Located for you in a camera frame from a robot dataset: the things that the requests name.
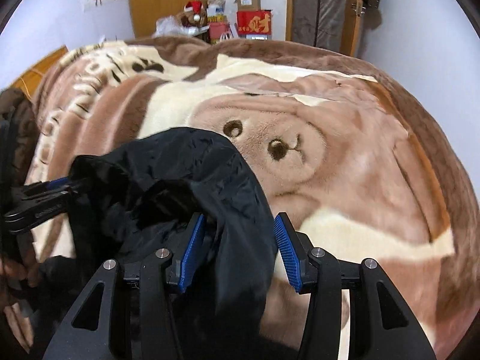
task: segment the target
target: bed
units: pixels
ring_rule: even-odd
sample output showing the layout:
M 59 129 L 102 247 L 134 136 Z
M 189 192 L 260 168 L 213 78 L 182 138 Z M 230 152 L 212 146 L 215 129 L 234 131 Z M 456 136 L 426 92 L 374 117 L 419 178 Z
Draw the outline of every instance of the bed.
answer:
M 377 259 L 447 359 L 480 308 L 478 202 L 447 138 L 419 102 L 366 62 L 289 42 L 157 38 L 65 54 L 25 113 L 17 168 L 57 179 L 76 155 L 102 155 L 173 127 L 229 138 L 272 213 L 339 259 Z M 68 219 L 34 230 L 40 261 L 74 256 Z M 261 334 L 297 349 L 308 295 L 277 259 Z M 343 298 L 340 359 L 347 359 Z

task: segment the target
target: bear eye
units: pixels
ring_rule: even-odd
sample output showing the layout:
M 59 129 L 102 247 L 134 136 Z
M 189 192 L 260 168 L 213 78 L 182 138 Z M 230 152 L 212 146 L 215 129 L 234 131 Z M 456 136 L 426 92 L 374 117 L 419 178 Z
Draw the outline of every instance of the bear eye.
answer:
M 273 139 L 268 144 L 268 153 L 274 161 L 280 161 L 289 152 L 289 146 L 281 139 Z
M 243 125 L 239 120 L 231 120 L 223 126 L 223 133 L 229 138 L 237 138 L 243 133 Z

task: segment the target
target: santa hat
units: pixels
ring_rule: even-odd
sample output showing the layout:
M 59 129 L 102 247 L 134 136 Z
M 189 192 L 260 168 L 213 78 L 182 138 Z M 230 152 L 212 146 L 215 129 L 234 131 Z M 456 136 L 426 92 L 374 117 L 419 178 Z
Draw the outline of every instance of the santa hat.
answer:
M 190 11 L 193 11 L 194 13 L 194 16 L 193 16 L 193 20 L 195 21 L 199 21 L 200 20 L 200 12 L 203 8 L 203 4 L 201 1 L 198 1 L 198 0 L 194 0 L 194 1 L 189 1 L 183 11 L 184 12 L 190 12 Z

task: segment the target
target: red gift box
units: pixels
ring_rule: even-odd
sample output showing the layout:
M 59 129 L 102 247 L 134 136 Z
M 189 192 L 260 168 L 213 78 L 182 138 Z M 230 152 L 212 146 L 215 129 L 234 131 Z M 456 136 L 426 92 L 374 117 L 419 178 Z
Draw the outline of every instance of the red gift box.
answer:
M 223 23 L 210 23 L 210 39 L 220 39 L 222 34 L 230 32 L 230 25 L 228 22 Z
M 237 31 L 239 35 L 272 34 L 272 11 L 237 12 Z

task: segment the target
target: black fabric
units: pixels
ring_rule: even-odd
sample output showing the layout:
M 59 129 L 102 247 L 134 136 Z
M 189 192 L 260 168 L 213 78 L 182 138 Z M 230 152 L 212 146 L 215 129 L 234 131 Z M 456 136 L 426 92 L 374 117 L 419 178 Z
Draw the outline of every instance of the black fabric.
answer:
M 185 358 L 258 352 L 253 343 L 261 341 L 277 253 L 273 217 L 255 175 L 228 139 L 173 128 L 101 157 L 79 156 L 70 177 L 88 177 L 93 188 L 69 208 L 76 261 L 57 257 L 42 266 L 50 302 L 36 313 L 43 336 L 35 352 L 45 350 L 78 284 L 85 285 L 103 261 L 140 261 L 162 247 L 175 253 L 194 212 L 206 216 L 202 266 L 173 304 Z

